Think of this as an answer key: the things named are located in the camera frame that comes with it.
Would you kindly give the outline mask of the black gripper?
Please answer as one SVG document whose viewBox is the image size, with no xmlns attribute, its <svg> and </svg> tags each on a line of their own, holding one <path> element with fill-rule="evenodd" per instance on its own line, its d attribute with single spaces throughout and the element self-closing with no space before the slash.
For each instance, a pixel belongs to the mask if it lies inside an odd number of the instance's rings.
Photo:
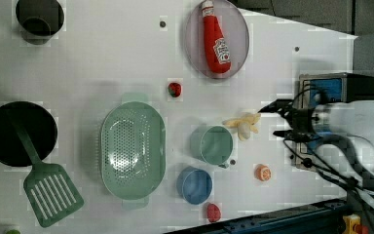
<svg viewBox="0 0 374 234">
<path fill-rule="evenodd" d="M 293 100 L 289 98 L 278 98 L 268 105 L 262 107 L 259 113 L 284 114 L 290 130 L 273 131 L 276 137 L 293 140 L 295 142 L 310 142 L 316 138 L 313 130 L 312 109 L 293 108 Z"/>
</svg>

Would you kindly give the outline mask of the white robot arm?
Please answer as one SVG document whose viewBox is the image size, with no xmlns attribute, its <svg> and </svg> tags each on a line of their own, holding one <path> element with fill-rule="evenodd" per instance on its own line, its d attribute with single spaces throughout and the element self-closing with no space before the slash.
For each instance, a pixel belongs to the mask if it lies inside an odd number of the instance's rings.
<svg viewBox="0 0 374 234">
<path fill-rule="evenodd" d="M 345 155 L 366 189 L 374 192 L 374 100 L 333 102 L 297 109 L 291 99 L 277 99 L 262 113 L 278 113 L 290 126 L 276 137 L 297 143 L 331 144 Z"/>
</svg>

